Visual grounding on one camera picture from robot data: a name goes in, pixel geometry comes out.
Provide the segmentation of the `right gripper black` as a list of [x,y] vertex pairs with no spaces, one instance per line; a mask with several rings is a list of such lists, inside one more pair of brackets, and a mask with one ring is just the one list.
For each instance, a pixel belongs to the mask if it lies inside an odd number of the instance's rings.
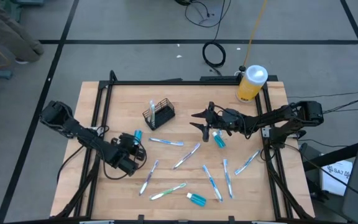
[[207,109],[191,116],[206,119],[206,125],[190,123],[203,132],[204,142],[209,141],[210,129],[221,129],[226,131],[228,135],[231,135],[232,132],[244,134],[244,118],[240,112],[234,109],[224,109],[211,102]]

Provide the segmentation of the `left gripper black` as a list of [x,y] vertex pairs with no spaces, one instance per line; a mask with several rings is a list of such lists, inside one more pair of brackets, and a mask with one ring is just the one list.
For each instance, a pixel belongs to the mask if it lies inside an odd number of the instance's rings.
[[133,135],[125,133],[125,136],[112,138],[112,145],[117,149],[112,158],[112,162],[119,162],[124,157],[134,156],[134,160],[144,161],[147,158],[147,152],[139,140]]

